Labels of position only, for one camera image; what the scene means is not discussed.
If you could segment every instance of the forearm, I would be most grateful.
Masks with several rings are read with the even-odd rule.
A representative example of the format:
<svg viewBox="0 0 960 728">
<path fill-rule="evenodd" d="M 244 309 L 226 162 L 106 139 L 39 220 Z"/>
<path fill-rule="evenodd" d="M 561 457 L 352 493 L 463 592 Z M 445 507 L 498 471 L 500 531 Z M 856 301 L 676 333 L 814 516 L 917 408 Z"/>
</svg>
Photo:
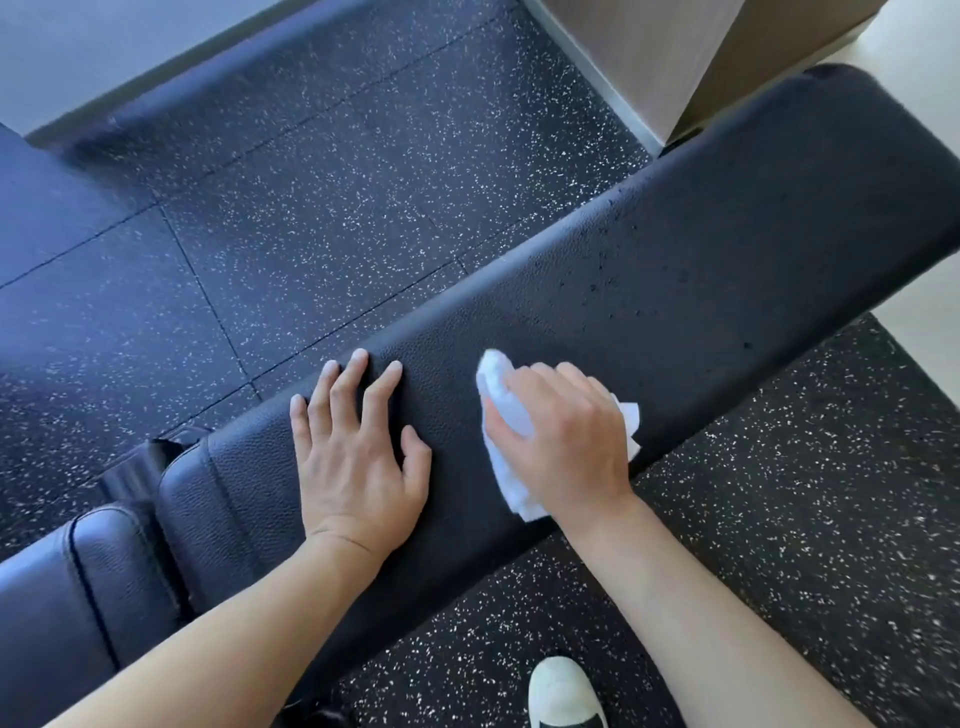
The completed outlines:
<svg viewBox="0 0 960 728">
<path fill-rule="evenodd" d="M 870 725 L 639 498 L 570 542 L 654 659 L 690 728 Z"/>
<path fill-rule="evenodd" d="M 268 726 L 378 567 L 357 546 L 312 539 L 51 726 Z"/>
</svg>

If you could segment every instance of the shoe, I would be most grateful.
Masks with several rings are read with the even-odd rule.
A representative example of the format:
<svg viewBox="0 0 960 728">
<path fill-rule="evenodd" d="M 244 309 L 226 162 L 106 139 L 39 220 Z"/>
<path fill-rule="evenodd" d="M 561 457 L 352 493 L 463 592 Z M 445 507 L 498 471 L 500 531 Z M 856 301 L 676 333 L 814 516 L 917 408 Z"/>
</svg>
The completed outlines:
<svg viewBox="0 0 960 728">
<path fill-rule="evenodd" d="M 531 728 L 607 728 L 587 674 L 568 657 L 548 657 L 530 675 Z"/>
</svg>

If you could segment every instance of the wipe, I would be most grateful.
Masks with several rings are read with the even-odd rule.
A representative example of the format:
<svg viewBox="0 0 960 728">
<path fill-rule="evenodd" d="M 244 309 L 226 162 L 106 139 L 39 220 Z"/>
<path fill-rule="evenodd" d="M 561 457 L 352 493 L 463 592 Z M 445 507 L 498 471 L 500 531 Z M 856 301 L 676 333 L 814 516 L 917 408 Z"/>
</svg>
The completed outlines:
<svg viewBox="0 0 960 728">
<path fill-rule="evenodd" d="M 490 398 L 493 406 L 504 422 L 519 435 L 529 437 L 534 433 L 534 425 L 530 421 L 530 415 L 520 404 L 516 395 L 507 389 L 503 383 L 506 375 L 514 370 L 514 365 L 506 354 L 496 349 L 487 349 L 480 358 L 480 364 L 477 367 L 477 390 L 481 397 Z M 635 402 L 621 402 L 613 397 L 623 415 L 623 426 L 627 433 L 627 459 L 633 460 L 636 454 L 640 452 L 638 445 L 631 435 L 640 427 L 640 407 Z M 487 446 L 487 452 L 490 454 L 490 462 L 493 466 L 493 477 L 496 484 L 503 494 L 503 499 L 511 511 L 519 515 L 527 522 L 541 519 L 547 515 L 543 507 L 530 496 L 526 486 L 516 477 L 507 461 L 503 459 L 500 450 L 496 448 L 491 439 L 487 436 L 486 414 L 482 426 L 483 441 Z"/>
</svg>

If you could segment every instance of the black padded bench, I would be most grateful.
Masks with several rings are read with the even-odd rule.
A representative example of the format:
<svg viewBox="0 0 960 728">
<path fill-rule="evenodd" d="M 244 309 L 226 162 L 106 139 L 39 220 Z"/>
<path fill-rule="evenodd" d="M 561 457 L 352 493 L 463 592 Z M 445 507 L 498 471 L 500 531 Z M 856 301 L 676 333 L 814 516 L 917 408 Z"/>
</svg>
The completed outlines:
<svg viewBox="0 0 960 728">
<path fill-rule="evenodd" d="M 300 690 L 362 663 L 552 529 L 512 515 L 492 481 L 473 385 L 483 349 L 569 359 L 641 402 L 641 468 L 958 247 L 960 162 L 868 76 L 823 65 L 377 333 L 364 343 L 371 376 L 405 364 L 394 427 L 415 425 L 435 452 L 430 499 Z M 287 412 L 313 384 L 210 435 L 162 477 L 156 518 L 184 613 L 236 594 L 302 541 Z M 8 564 L 0 593 L 31 570 L 4 581 Z M 16 659 L 10 643 L 4 628 L 0 660 Z"/>
</svg>

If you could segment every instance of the hand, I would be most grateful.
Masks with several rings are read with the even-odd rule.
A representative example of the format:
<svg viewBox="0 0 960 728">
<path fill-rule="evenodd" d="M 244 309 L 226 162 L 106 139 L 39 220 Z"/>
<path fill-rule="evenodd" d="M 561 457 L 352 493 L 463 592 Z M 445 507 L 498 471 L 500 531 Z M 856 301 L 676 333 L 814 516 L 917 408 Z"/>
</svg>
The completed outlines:
<svg viewBox="0 0 960 728">
<path fill-rule="evenodd" d="M 353 353 L 340 374 L 328 361 L 310 405 L 290 400 L 290 425 L 300 473 L 300 507 L 307 540 L 334 537 L 367 551 L 379 568 L 410 538 L 426 502 L 430 448 L 409 425 L 396 463 L 387 430 L 387 402 L 403 375 L 395 361 L 364 393 L 363 421 L 356 391 L 369 355 Z"/>
<path fill-rule="evenodd" d="M 633 498 L 623 415 L 607 388 L 572 364 L 520 367 L 505 384 L 530 415 L 523 437 L 484 399 L 487 434 L 567 537 Z"/>
</svg>

